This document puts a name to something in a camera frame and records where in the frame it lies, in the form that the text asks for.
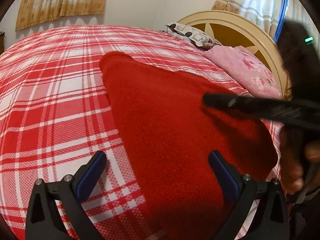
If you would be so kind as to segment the person's right hand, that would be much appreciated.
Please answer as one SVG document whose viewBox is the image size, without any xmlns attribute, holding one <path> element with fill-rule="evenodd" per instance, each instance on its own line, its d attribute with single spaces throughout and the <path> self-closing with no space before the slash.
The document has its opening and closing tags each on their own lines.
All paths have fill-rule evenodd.
<svg viewBox="0 0 320 240">
<path fill-rule="evenodd" d="M 279 133 L 280 139 L 280 176 L 284 190 L 288 194 L 295 194 L 304 187 L 304 170 L 300 161 L 302 152 L 301 133 L 297 129 L 282 127 Z M 304 148 L 304 156 L 310 162 L 319 163 L 319 141 L 310 142 Z M 309 184 L 308 193 L 319 189 L 319 170 Z"/>
</svg>

